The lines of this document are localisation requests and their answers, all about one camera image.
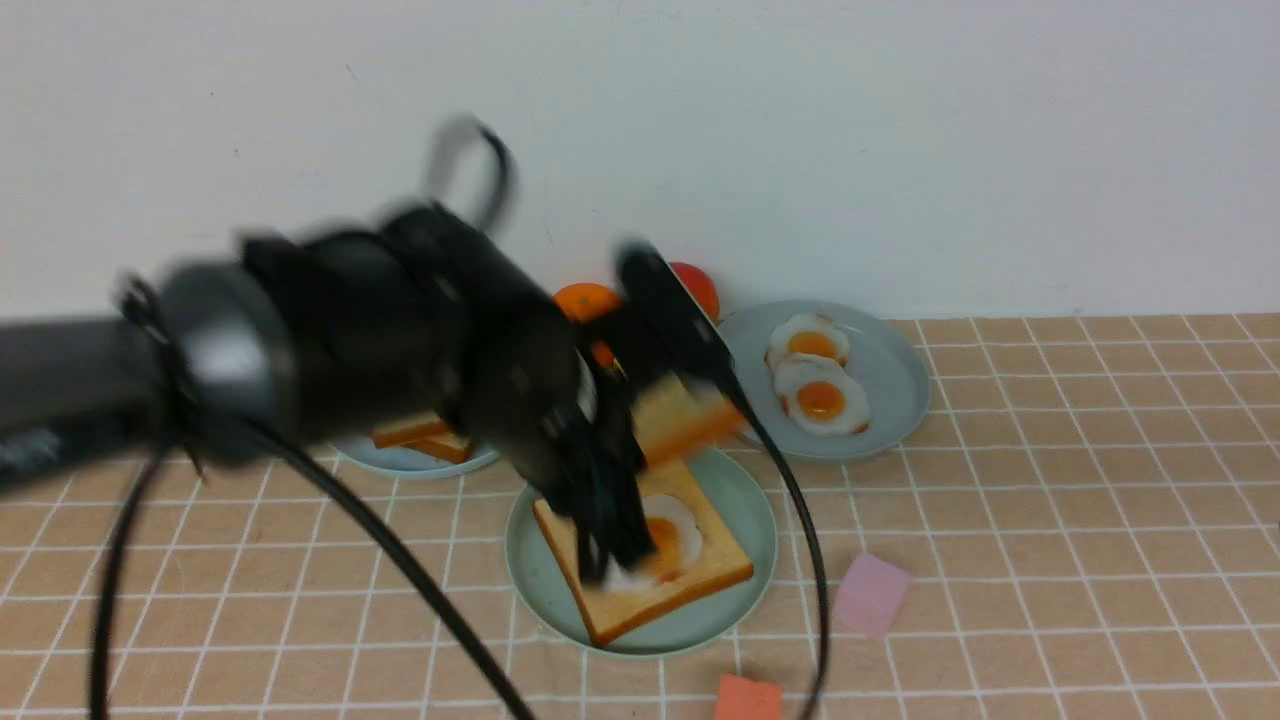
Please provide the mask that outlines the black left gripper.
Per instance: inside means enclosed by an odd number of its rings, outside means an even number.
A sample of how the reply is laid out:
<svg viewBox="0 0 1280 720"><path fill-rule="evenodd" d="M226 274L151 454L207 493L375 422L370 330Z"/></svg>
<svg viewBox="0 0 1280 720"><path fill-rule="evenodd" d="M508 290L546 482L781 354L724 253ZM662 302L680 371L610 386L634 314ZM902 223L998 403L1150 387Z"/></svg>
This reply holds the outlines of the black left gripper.
<svg viewBox="0 0 1280 720"><path fill-rule="evenodd" d="M550 295L481 231L416 204L371 229L252 234L241 250L288 338L291 397L271 415L285 438L330 439L433 413L559 501L584 585L655 555L622 392L588 366L586 342ZM623 386L641 391L667 375L735 383L726 342L652 243L622 245L614 274L612 352Z"/></svg>

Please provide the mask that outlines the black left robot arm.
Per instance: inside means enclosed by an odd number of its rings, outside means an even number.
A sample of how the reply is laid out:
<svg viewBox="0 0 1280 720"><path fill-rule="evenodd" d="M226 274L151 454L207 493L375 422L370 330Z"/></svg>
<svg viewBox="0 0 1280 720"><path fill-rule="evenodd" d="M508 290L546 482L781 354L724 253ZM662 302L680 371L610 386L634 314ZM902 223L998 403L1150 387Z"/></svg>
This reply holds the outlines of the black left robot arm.
<svg viewBox="0 0 1280 720"><path fill-rule="evenodd" d="M433 414L577 524L594 584L655 546L625 397L588 361L550 296L440 204L252 236L236 260L134 283L110 316L3 325L3 487L165 430L234 465L256 452L232 420L310 446Z"/></svg>

